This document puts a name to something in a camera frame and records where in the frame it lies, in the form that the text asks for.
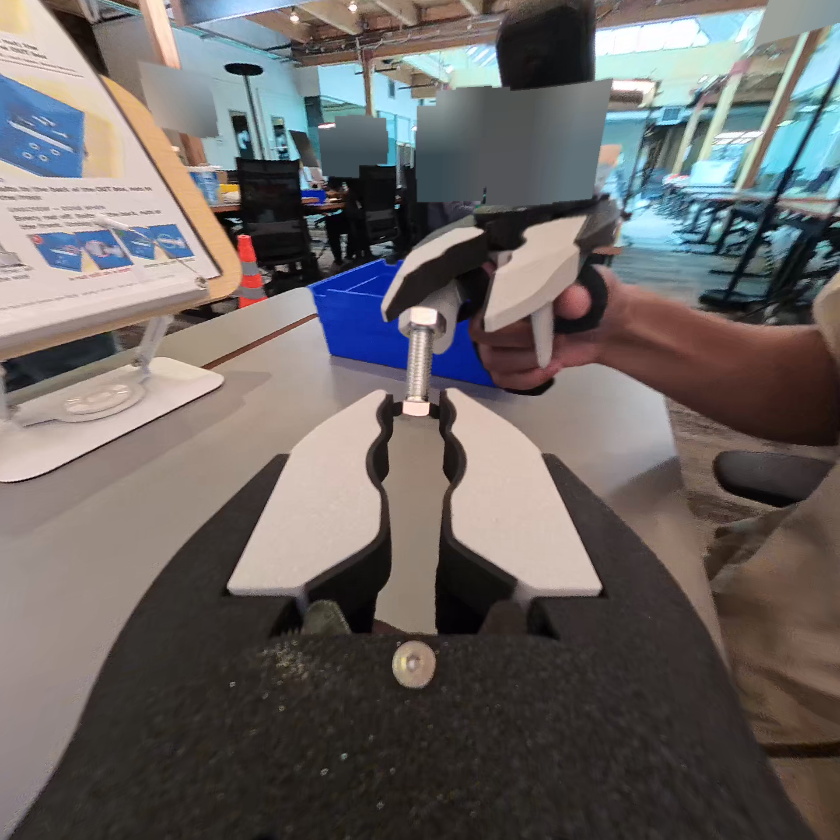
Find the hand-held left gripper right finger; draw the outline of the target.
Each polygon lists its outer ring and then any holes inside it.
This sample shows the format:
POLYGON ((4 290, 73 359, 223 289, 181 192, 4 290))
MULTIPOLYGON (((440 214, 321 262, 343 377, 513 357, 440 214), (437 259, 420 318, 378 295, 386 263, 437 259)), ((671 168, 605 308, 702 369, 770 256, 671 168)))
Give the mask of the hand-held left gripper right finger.
POLYGON ((448 488, 437 583, 477 616, 497 602, 595 598, 604 586, 539 447, 464 392, 441 392, 448 488))

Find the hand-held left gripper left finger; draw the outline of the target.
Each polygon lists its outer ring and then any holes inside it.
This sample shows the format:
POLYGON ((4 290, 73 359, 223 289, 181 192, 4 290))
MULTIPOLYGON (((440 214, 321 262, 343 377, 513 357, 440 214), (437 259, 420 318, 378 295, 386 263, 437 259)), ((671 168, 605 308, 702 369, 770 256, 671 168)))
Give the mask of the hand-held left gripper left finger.
POLYGON ((383 487, 393 398, 377 390, 316 426, 291 450, 227 593, 286 596, 301 609, 338 603, 369 611, 391 574, 383 487))

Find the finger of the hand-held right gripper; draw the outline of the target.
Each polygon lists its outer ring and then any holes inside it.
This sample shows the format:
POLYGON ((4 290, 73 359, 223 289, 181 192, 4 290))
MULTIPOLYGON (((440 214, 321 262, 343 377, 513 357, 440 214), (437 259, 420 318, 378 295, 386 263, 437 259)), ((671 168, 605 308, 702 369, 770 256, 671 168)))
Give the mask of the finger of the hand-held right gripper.
POLYGON ((487 232, 479 227, 448 226, 414 247, 404 258, 381 303, 385 322, 397 321, 408 335, 414 308, 436 311, 443 328, 433 353, 445 354, 461 315, 480 308, 490 285, 487 232))
POLYGON ((554 304, 578 277, 579 238, 587 221, 585 214, 543 220, 536 214, 479 216, 496 261, 482 312, 482 330, 499 333, 526 321, 539 370, 549 369, 554 361, 558 335, 554 304))

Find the steel hex bolt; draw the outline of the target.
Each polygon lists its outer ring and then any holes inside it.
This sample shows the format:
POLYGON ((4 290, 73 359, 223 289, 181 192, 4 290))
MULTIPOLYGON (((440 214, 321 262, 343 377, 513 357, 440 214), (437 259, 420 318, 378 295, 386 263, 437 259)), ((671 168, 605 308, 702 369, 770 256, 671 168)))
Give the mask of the steel hex bolt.
POLYGON ((434 356, 434 330, 414 326, 408 335, 406 394, 402 413, 409 417, 435 417, 437 408, 430 402, 429 388, 434 356))

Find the person's right hand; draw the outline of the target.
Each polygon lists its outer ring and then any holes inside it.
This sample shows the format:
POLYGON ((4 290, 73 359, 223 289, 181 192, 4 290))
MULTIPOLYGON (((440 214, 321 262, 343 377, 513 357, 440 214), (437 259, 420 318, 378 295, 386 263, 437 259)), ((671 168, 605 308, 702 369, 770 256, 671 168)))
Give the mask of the person's right hand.
POLYGON ((550 306, 549 324, 564 322, 572 332, 554 334, 548 361, 538 360, 527 318, 489 332, 484 314, 479 313, 469 324, 469 335, 496 385, 510 393, 535 396, 547 391, 562 370, 609 364, 620 345, 629 341, 647 303, 645 290, 622 283, 611 269, 586 266, 582 279, 550 306))

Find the blue plastic bin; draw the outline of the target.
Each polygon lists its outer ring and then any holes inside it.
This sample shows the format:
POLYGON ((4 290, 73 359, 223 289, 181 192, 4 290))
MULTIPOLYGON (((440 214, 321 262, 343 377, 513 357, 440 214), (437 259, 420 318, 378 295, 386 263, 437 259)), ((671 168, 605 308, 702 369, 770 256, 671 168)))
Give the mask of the blue plastic bin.
MULTIPOLYGON (((384 295, 402 263, 377 259, 310 285, 332 355, 405 370, 408 339, 396 322, 385 322, 381 313, 384 295)), ((432 373, 495 387, 471 342, 467 321, 458 323, 449 349, 434 356, 432 373)))

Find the black mesh office chair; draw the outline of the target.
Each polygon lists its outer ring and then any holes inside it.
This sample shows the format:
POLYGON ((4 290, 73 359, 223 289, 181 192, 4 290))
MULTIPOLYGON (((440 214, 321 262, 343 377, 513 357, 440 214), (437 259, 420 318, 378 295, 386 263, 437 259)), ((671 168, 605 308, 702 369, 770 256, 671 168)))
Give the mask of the black mesh office chair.
POLYGON ((287 277, 300 285, 319 281, 322 273, 302 209, 299 162, 239 157, 236 165, 239 217, 257 266, 273 279, 287 277))

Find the orange traffic cone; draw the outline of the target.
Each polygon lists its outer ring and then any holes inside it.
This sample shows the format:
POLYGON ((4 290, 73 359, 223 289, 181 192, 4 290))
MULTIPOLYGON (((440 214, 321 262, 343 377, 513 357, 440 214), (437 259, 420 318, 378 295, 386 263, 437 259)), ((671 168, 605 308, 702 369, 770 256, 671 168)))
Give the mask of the orange traffic cone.
POLYGON ((237 237, 238 257, 242 278, 237 289, 238 310, 243 310, 267 299, 264 278, 257 264, 252 238, 246 234, 237 237))

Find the black floor lamp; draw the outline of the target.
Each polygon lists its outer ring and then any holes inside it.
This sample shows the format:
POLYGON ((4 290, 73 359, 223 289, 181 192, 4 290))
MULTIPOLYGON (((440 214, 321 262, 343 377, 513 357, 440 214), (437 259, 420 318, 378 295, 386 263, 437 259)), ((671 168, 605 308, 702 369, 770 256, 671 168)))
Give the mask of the black floor lamp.
POLYGON ((255 148, 255 159, 265 160, 266 149, 261 135, 259 126, 259 117, 257 115, 256 101, 251 80, 263 74, 262 66, 250 64, 246 62, 232 62, 224 66, 226 72, 234 77, 239 77, 243 80, 245 86, 245 95, 248 103, 248 115, 250 116, 250 139, 251 144, 255 148))

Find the instruction board on white stand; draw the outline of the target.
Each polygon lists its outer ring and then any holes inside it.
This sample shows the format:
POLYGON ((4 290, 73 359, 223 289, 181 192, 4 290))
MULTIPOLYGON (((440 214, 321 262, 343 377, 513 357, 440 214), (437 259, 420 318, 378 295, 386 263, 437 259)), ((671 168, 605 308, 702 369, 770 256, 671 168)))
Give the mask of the instruction board on white stand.
POLYGON ((122 366, 17 406, 2 482, 46 475, 217 390, 158 356, 176 313, 225 298, 239 258, 152 115, 42 2, 2 2, 2 367, 144 323, 122 366))

